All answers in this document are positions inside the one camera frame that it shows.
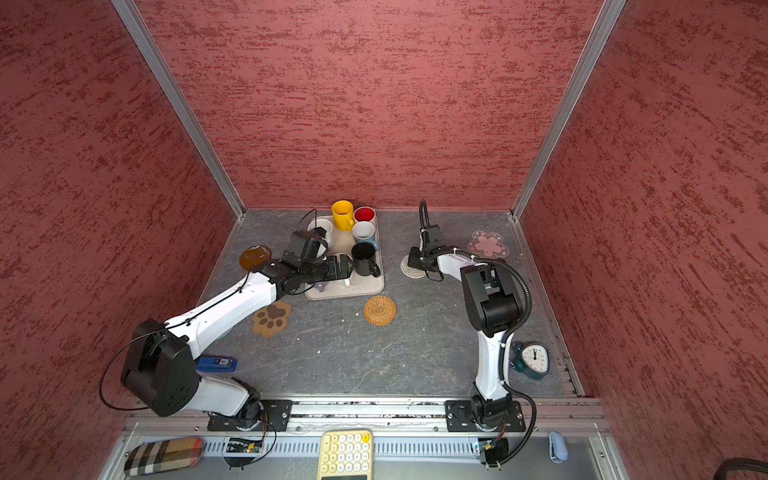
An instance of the alarm clock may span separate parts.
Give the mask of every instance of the alarm clock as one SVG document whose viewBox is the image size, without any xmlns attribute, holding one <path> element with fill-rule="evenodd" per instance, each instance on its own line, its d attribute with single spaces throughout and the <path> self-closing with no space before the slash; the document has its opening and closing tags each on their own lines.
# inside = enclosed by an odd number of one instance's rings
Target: alarm clock
<svg viewBox="0 0 768 480">
<path fill-rule="evenodd" d="M 549 373 L 549 351 L 540 343 L 515 342 L 509 362 L 515 370 L 533 380 L 541 380 Z"/>
</svg>

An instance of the yellow calculator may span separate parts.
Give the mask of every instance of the yellow calculator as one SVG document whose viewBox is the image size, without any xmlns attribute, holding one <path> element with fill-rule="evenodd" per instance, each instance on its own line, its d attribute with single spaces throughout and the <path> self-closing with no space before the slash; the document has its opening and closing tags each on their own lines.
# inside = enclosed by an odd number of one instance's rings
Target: yellow calculator
<svg viewBox="0 0 768 480">
<path fill-rule="evenodd" d="M 373 436 L 368 430 L 326 432 L 320 440 L 317 480 L 371 480 Z"/>
</svg>

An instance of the white tray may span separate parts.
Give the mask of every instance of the white tray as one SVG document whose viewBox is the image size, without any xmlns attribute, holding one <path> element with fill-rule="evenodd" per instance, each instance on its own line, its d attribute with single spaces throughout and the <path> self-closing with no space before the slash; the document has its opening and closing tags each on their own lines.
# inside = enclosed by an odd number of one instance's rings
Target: white tray
<svg viewBox="0 0 768 480">
<path fill-rule="evenodd" d="M 326 215 L 326 220 L 330 220 L 333 223 L 333 215 Z M 376 242 L 381 245 L 379 240 L 379 222 L 378 218 L 374 218 L 371 223 L 376 227 L 376 233 L 374 238 Z M 352 232 L 349 230 L 339 230 L 336 228 L 336 224 L 333 224 L 333 232 L 331 233 L 333 238 L 333 246 L 330 248 L 329 255 L 335 255 L 337 253 L 346 253 L 349 255 L 349 260 L 354 264 L 355 259 L 352 258 L 352 247 L 355 246 L 355 237 L 352 236 Z M 349 278 L 349 286 L 344 284 L 344 280 L 334 280 L 328 282 L 326 288 L 321 292 L 317 288 L 311 288 L 304 293 L 306 298 L 310 300 L 324 300 L 328 298 L 341 298 L 343 296 L 358 296 L 358 295 L 376 295 L 384 290 L 384 266 L 382 265 L 382 253 L 381 250 L 376 251 L 376 255 L 373 257 L 376 260 L 376 265 L 379 266 L 382 274 L 378 278 L 373 275 L 360 276 L 357 272 L 352 272 L 352 276 Z"/>
</svg>

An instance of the red textured wall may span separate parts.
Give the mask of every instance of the red textured wall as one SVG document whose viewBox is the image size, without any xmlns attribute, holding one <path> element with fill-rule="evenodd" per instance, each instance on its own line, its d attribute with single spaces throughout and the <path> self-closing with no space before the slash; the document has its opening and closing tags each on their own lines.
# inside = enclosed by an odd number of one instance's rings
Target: red textured wall
<svg viewBox="0 0 768 480">
<path fill-rule="evenodd" d="M 248 207 L 515 201 L 601 0 L 137 0 Z"/>
<path fill-rule="evenodd" d="M 0 32 L 0 477 L 94 478 L 101 370 L 195 304 L 233 214 L 109 2 L 4 2 Z"/>
<path fill-rule="evenodd" d="M 633 480 L 768 460 L 767 19 L 630 0 L 525 211 Z"/>
</svg>

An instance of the paw print coaster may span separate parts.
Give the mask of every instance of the paw print coaster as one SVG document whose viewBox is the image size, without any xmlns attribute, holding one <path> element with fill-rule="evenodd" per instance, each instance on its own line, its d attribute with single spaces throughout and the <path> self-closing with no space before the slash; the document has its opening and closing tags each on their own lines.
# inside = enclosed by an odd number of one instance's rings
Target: paw print coaster
<svg viewBox="0 0 768 480">
<path fill-rule="evenodd" d="M 278 332 L 282 332 L 288 326 L 288 315 L 291 308 L 285 302 L 277 300 L 275 303 L 265 306 L 253 314 L 253 332 L 259 333 L 264 338 L 270 338 Z"/>
<path fill-rule="evenodd" d="M 509 248 L 504 245 L 504 238 L 498 233 L 486 233 L 476 230 L 472 240 L 467 243 L 470 252 L 485 258 L 504 258 L 509 255 Z"/>
</svg>

